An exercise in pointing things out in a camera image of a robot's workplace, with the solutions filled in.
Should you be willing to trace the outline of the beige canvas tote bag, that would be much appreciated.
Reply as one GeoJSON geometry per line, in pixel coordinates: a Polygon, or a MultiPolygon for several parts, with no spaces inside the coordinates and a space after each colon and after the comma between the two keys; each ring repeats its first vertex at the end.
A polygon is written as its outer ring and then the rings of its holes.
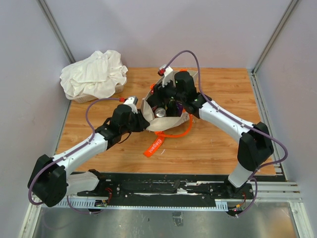
{"type": "MultiPolygon", "coordinates": [[[[188,71],[194,80],[197,78],[197,71],[186,69],[181,69],[179,71],[188,71]]],[[[152,145],[144,152],[146,157],[151,157],[160,148],[166,138],[180,138],[186,136],[192,129],[193,125],[193,116],[185,111],[181,103],[175,100],[170,100],[168,104],[163,107],[166,110],[165,117],[155,117],[154,111],[156,108],[151,107],[151,90],[155,84],[151,85],[150,91],[146,97],[142,99],[141,103],[141,112],[144,118],[150,123],[150,126],[146,130],[154,132],[157,136],[152,145]],[[183,133],[177,135],[165,133],[166,130],[178,127],[187,121],[189,122],[189,126],[183,133]]]]}

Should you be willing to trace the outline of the red soda can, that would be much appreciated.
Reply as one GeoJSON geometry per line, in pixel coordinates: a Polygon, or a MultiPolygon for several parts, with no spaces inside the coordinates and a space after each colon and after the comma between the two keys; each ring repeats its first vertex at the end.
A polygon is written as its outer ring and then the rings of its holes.
{"type": "Polygon", "coordinates": [[[156,108],[154,115],[156,118],[163,118],[166,116],[166,110],[164,108],[156,108]]]}

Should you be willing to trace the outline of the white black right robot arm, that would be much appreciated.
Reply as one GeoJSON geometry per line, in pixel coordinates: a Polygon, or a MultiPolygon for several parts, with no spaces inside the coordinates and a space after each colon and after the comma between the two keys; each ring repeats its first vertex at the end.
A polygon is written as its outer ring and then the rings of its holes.
{"type": "Polygon", "coordinates": [[[187,71],[180,71],[168,83],[158,82],[151,87],[150,106],[154,109],[170,102],[180,104],[183,109],[198,119],[207,121],[230,135],[238,143],[238,164],[224,181],[224,193],[236,198],[249,177],[273,153],[274,148],[266,124],[243,120],[230,113],[206,96],[201,87],[196,87],[187,71]]]}

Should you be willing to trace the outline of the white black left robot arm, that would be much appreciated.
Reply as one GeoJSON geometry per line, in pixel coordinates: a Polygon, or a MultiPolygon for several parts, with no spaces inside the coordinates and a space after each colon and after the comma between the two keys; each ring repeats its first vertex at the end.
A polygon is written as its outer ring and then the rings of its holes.
{"type": "Polygon", "coordinates": [[[73,172],[95,155],[118,144],[124,134],[142,132],[149,125],[141,110],[133,112],[129,105],[117,106],[112,117],[84,141],[53,157],[43,154],[37,159],[27,184],[28,196],[34,194],[40,199],[39,204],[53,207],[72,193],[87,190],[95,196],[103,195],[106,184],[93,172],[77,175],[73,172]]]}

